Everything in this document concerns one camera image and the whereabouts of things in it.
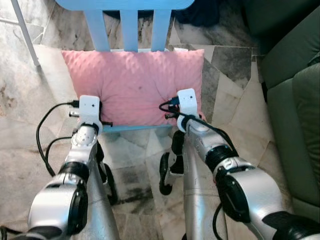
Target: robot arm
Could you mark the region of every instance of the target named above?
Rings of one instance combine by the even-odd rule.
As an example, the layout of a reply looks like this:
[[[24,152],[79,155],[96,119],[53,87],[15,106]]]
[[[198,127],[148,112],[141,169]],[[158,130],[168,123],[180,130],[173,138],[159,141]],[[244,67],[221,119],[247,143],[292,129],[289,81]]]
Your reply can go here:
[[[271,176],[240,158],[216,128],[195,118],[198,114],[193,89],[177,95],[180,112],[193,115],[180,115],[178,128],[185,132],[184,141],[195,147],[211,170],[224,212],[247,225],[258,239],[319,239],[317,222],[284,211],[281,192]]]
[[[28,232],[14,239],[67,239],[78,234],[87,223],[87,182],[96,166],[99,98],[81,96],[79,122],[71,138],[71,149],[59,173],[35,196]]]

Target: white mount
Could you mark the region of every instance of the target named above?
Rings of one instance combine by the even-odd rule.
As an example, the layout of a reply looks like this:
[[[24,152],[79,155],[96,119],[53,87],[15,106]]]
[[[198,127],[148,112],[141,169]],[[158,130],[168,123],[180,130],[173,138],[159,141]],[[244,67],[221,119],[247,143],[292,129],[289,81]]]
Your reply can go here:
[[[100,99],[97,96],[82,95],[79,102],[79,121],[77,128],[82,124],[96,124],[99,128],[98,135],[102,133],[103,126],[99,120]]]
[[[193,88],[188,88],[188,89],[180,90],[176,94],[179,98],[180,113],[194,115],[198,117],[198,112],[197,112],[198,106],[197,106],[195,90]],[[185,118],[184,116],[180,115],[176,121],[176,124],[179,130],[185,133],[186,131],[182,127],[182,120],[184,118]]]

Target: sofa armrest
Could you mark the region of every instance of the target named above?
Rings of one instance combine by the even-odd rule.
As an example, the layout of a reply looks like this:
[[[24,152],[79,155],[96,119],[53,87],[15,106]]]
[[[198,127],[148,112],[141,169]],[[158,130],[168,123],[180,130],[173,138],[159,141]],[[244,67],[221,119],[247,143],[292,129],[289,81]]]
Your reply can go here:
[[[320,6],[291,30],[263,59],[261,73],[268,89],[305,69],[320,50]]]

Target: sofa cushion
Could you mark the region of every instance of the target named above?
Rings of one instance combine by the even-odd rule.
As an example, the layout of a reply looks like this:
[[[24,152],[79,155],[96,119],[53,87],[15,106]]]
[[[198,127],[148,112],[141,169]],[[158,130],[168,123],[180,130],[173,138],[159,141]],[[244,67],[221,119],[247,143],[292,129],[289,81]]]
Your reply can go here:
[[[320,185],[320,63],[298,72],[292,90],[310,163]]]
[[[268,89],[293,78],[320,50],[320,7],[289,32],[263,59],[261,73]]]
[[[245,12],[250,32],[266,36],[293,28],[317,5],[319,0],[247,0]]]
[[[297,114],[293,79],[267,92],[268,110],[283,171],[293,197],[320,205],[320,192]]]

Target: chair backrest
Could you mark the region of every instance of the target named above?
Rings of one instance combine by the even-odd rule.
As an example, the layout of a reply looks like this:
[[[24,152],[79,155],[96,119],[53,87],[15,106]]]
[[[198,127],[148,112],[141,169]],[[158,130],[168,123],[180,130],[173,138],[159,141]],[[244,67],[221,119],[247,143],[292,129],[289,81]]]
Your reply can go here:
[[[125,51],[138,51],[138,10],[154,10],[151,51],[164,51],[172,10],[189,7],[194,0],[56,0],[63,8],[84,11],[96,51],[110,51],[104,10],[120,10]]]

